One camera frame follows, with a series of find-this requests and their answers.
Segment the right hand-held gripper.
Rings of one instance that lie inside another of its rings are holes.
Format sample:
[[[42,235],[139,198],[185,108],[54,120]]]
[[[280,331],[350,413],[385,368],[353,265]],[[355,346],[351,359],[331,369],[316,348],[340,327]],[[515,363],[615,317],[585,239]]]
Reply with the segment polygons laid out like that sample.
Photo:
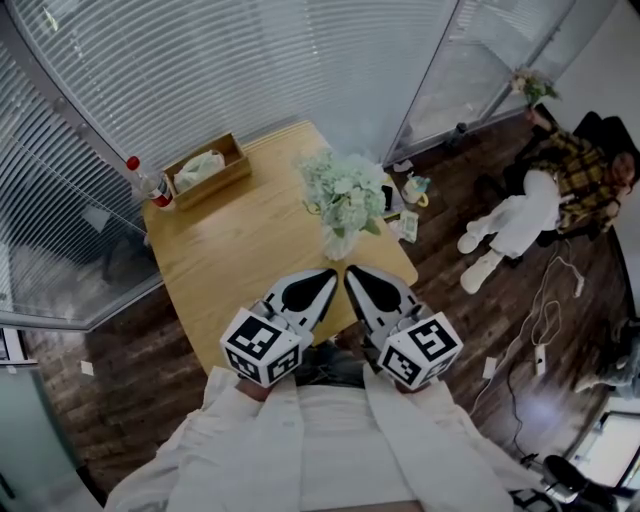
[[[343,281],[357,319],[379,351],[377,366],[397,383],[417,390],[446,371],[461,353],[463,342],[443,312],[427,317],[422,307],[391,327],[381,327],[380,316],[405,314],[418,302],[399,276],[349,265]]]

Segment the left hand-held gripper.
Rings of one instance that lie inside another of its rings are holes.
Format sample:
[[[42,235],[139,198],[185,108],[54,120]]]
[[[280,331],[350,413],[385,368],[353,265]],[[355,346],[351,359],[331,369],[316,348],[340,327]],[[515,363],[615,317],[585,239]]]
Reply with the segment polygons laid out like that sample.
[[[337,285],[334,269],[304,270],[279,279],[264,300],[240,309],[220,340],[231,369],[263,388],[293,372]]]

